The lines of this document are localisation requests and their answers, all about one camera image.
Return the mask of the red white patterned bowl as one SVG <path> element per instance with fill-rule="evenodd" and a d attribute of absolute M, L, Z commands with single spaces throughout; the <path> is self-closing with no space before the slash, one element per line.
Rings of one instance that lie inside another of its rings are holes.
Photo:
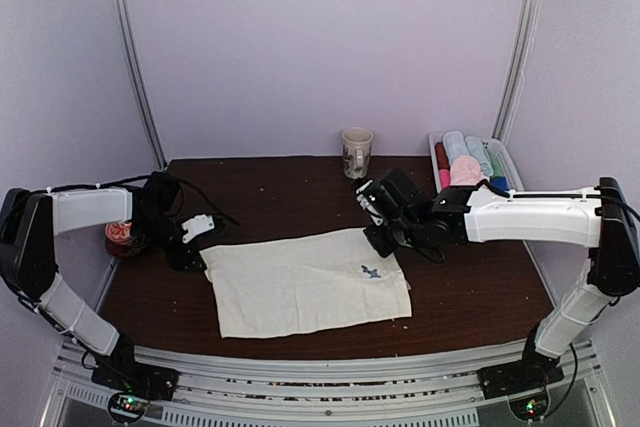
<path fill-rule="evenodd" d="M 109 245 L 130 246 L 134 243 L 131 222 L 113 222 L 105 226 L 105 236 Z"/>

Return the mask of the cream towel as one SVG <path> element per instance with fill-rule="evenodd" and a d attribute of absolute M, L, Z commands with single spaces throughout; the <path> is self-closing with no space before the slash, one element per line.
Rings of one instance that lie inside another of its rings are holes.
<path fill-rule="evenodd" d="M 224 338 L 268 339 L 409 318 L 409 285 L 358 228 L 207 248 Z"/>

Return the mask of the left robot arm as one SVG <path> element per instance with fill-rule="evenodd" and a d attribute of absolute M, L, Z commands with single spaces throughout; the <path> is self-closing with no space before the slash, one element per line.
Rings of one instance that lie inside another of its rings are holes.
<path fill-rule="evenodd" d="M 204 353 L 204 332 L 189 306 L 184 289 L 206 284 L 203 276 L 169 271 L 162 255 L 152 251 L 127 261 L 116 272 L 116 286 L 108 287 L 113 273 L 104 246 L 104 229 L 90 227 L 55 241 L 56 259 L 64 279 L 91 307 L 107 293 L 113 319 L 140 345 L 179 353 Z M 1 371 L 8 375 L 51 368 L 62 337 L 39 316 L 18 304 L 6 285 L 1 286 Z"/>

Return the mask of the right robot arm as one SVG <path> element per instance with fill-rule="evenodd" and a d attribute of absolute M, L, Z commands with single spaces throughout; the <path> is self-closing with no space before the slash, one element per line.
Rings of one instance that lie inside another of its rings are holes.
<path fill-rule="evenodd" d="M 576 337 L 607 305 L 639 287 L 638 213 L 618 182 L 603 177 L 573 191 L 504 191 L 483 180 L 426 196 L 402 170 L 357 180 L 354 195 L 372 222 L 364 234 L 383 258 L 399 248 L 441 263 L 444 245 L 540 241 L 581 246 L 588 256 L 576 286 L 529 334 L 513 366 L 519 387 L 545 378 Z"/>

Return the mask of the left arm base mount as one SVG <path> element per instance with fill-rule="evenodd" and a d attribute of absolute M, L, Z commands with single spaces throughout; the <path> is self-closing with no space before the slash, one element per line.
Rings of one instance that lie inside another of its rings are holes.
<path fill-rule="evenodd" d="M 107 412 L 119 424 L 141 420 L 154 401 L 171 401 L 179 380 L 175 369 L 136 364 L 133 376 L 99 366 L 93 370 L 94 384 L 114 390 L 107 401 Z"/>

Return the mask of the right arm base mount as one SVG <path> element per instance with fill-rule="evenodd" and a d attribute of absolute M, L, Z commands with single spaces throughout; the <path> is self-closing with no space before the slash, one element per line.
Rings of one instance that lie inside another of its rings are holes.
<path fill-rule="evenodd" d="M 484 367 L 478 379 L 485 400 L 505 398 L 510 412 L 520 421 L 538 421 L 550 410 L 548 387 L 564 379 L 561 367 L 545 371 L 523 361 Z"/>

